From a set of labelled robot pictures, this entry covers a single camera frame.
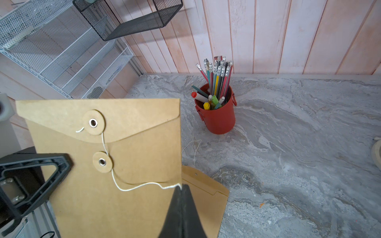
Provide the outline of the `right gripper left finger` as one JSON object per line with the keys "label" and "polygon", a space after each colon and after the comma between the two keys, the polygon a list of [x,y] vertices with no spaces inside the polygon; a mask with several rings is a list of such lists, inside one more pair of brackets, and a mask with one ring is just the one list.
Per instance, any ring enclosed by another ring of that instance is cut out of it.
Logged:
{"label": "right gripper left finger", "polygon": [[159,238],[181,238],[182,227],[182,191],[176,187]]}

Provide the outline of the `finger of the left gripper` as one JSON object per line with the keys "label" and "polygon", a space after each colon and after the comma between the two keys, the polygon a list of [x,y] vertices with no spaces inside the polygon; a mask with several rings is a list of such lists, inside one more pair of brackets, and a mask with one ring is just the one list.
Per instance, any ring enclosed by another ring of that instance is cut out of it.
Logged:
{"label": "finger of the left gripper", "polygon": [[15,153],[1,158],[1,228],[12,222],[2,236],[46,202],[72,167],[68,154]]}

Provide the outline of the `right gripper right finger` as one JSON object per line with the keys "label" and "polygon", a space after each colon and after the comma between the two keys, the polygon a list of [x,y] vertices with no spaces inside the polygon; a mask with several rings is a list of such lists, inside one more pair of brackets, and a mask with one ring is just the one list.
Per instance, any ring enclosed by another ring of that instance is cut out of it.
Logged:
{"label": "right gripper right finger", "polygon": [[184,184],[181,190],[182,238],[206,238],[191,190]]}

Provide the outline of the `brown file bag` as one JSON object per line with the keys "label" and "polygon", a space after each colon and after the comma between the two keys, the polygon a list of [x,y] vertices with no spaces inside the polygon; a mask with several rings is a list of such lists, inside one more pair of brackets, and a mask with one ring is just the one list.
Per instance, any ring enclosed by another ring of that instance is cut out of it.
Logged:
{"label": "brown file bag", "polygon": [[50,197],[63,238],[156,238],[182,181],[179,99],[16,102],[38,153],[73,167]]}
{"label": "brown file bag", "polygon": [[182,166],[183,183],[190,191],[208,238],[217,238],[229,197],[229,189],[202,171]]}

